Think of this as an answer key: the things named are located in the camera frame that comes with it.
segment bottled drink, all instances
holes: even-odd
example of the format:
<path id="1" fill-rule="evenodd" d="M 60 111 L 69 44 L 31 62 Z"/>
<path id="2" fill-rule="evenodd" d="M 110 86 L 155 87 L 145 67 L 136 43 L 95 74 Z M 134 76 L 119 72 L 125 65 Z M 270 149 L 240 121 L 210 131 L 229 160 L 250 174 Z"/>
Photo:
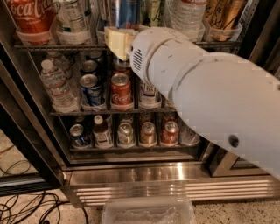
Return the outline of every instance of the bottled drink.
<path id="1" fill-rule="evenodd" d="M 50 60 L 56 67 L 59 67 L 64 72 L 69 87 L 72 89 L 75 96 L 79 96 L 80 90 L 73 76 L 70 61 L 60 52 L 47 52 L 46 59 Z"/>
<path id="2" fill-rule="evenodd" d="M 174 28 L 196 31 L 200 28 L 207 0 L 178 0 Z"/>
<path id="3" fill-rule="evenodd" d="M 112 146 L 113 141 L 109 133 L 108 123 L 103 120 L 101 115 L 94 117 L 94 137 L 97 147 L 105 149 Z"/>
<path id="4" fill-rule="evenodd" d="M 69 107 L 74 104 L 75 98 L 67 83 L 67 77 L 62 70 L 56 67 L 49 59 L 41 63 L 41 80 L 47 90 L 47 93 L 57 107 Z"/>

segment energy drink can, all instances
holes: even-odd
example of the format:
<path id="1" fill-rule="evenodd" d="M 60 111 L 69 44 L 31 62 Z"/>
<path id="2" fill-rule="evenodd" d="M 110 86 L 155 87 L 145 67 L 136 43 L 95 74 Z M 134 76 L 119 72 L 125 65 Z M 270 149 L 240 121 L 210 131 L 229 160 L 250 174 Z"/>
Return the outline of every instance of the energy drink can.
<path id="1" fill-rule="evenodd" d="M 111 0 L 111 25 L 138 29 L 140 0 Z"/>

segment coca-cola logo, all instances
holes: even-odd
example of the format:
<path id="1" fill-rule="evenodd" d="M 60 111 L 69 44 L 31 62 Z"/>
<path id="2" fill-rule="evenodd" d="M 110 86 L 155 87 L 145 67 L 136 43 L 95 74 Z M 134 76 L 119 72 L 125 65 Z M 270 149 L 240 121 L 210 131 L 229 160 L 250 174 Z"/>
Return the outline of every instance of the coca-cola logo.
<path id="1" fill-rule="evenodd" d="M 48 10 L 52 7 L 53 0 L 43 0 L 42 4 L 43 4 L 43 9 Z"/>
<path id="2" fill-rule="evenodd" d="M 14 3 L 14 0 L 7 0 L 7 4 L 10 6 L 10 12 L 15 18 L 22 18 L 25 20 L 41 18 L 44 14 L 43 4 L 41 0 L 33 0 L 28 3 Z"/>
<path id="3" fill-rule="evenodd" d="M 113 94 L 112 98 L 114 102 L 127 102 L 131 101 L 131 96 L 131 93 L 126 95 Z"/>

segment silver can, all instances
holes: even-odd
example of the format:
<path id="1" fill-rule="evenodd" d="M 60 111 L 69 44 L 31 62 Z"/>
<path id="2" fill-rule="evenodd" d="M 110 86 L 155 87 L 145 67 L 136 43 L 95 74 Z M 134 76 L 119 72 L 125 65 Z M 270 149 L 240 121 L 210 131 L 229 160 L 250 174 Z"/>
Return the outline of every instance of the silver can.
<path id="1" fill-rule="evenodd" d="M 144 83 L 142 80 L 140 80 L 139 85 L 139 102 L 149 105 L 149 108 L 151 105 L 157 105 L 160 102 L 160 93 L 154 86 L 150 86 Z"/>
<path id="2" fill-rule="evenodd" d="M 80 0 L 53 0 L 59 27 L 63 32 L 84 32 L 87 22 Z"/>
<path id="3" fill-rule="evenodd" d="M 129 123 L 133 125 L 133 115 L 129 113 L 120 114 L 120 123 Z"/>
<path id="4" fill-rule="evenodd" d="M 140 131 L 140 142 L 142 144 L 154 144 L 156 141 L 155 125 L 152 122 L 145 122 Z"/>
<path id="5" fill-rule="evenodd" d="M 117 135 L 120 144 L 133 144 L 135 142 L 133 128 L 127 122 L 119 125 Z"/>

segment water bottle label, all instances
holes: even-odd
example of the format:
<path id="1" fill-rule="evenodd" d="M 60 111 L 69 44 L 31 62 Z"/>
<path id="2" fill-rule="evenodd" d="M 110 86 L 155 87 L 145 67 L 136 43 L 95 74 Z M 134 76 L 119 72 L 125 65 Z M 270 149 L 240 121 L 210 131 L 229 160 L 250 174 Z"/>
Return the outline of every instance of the water bottle label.
<path id="1" fill-rule="evenodd" d="M 204 5 L 207 4 L 207 0 L 181 0 L 185 4 L 196 4 L 196 5 Z"/>

